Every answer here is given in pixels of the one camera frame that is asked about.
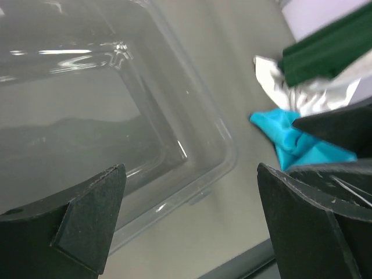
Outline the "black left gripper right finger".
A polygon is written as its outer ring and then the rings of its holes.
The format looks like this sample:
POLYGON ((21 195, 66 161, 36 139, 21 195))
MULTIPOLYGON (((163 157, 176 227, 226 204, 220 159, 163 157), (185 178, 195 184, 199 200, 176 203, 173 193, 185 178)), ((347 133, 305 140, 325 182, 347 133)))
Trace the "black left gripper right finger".
POLYGON ((282 278, 371 277, 371 208, 263 163, 257 183, 282 278))

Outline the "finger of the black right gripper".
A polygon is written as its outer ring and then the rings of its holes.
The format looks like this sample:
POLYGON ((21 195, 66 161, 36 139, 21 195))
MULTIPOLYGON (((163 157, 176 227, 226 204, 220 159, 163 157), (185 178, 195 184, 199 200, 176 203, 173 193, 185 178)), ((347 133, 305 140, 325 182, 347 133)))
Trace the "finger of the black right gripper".
POLYGON ((287 174, 338 199, 371 208, 371 159, 298 166, 287 174))
POLYGON ((355 103, 330 112, 301 117, 293 126, 320 140, 371 158, 371 103, 355 103))

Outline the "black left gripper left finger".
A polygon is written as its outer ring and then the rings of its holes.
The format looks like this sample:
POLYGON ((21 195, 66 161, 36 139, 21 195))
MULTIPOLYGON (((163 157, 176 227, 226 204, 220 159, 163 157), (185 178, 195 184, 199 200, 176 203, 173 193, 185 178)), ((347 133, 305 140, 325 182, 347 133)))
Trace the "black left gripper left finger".
POLYGON ((126 169, 117 164, 1 214, 1 278, 98 278, 125 186, 126 169))

